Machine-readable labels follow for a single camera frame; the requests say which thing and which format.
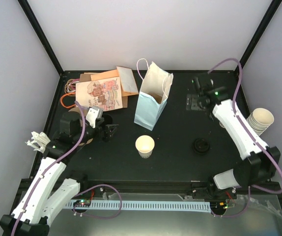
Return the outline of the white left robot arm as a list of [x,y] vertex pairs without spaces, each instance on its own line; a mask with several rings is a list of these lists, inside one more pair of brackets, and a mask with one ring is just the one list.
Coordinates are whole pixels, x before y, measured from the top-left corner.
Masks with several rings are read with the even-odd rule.
[[64,113],[59,130],[46,144],[38,172],[26,194],[12,213],[3,215],[0,220],[4,235],[48,235],[64,206],[76,195],[84,196],[89,191],[85,174],[71,174],[53,191],[56,181],[80,150],[80,144],[86,145],[95,138],[106,142],[117,128],[110,115],[103,115],[93,108],[87,113]]

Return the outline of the brown pulp cup carrier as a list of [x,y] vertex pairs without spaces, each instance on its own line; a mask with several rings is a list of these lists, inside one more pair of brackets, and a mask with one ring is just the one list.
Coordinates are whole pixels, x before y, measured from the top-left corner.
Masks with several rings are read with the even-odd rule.
[[[81,114],[79,107],[71,108],[68,112],[77,112],[77,113]],[[84,116],[86,116],[87,113],[88,113],[88,109],[84,108]],[[80,123],[81,123],[81,127],[82,127],[83,126],[82,118],[80,118]],[[83,138],[82,142],[79,144],[79,146],[85,146],[85,145],[90,144],[93,141],[93,138],[88,139],[86,142],[84,142],[84,140],[85,139]]]

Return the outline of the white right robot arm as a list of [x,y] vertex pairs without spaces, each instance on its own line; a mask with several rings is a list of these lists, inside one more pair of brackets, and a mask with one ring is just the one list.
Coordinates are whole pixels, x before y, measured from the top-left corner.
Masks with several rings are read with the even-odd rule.
[[187,97],[187,108],[196,104],[216,118],[230,135],[241,158],[233,168],[209,179],[208,195],[219,198],[229,188],[255,186],[272,178],[281,156],[279,149],[268,146],[254,132],[236,102],[228,97],[226,87],[214,87],[209,74],[195,76],[192,83],[196,95]]

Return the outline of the light blue paper bag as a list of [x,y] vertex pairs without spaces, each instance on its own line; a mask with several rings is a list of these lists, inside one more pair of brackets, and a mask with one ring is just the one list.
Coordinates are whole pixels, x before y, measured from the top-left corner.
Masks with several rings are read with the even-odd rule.
[[137,101],[134,123],[153,130],[169,97],[173,74],[161,69],[156,63],[147,64]]

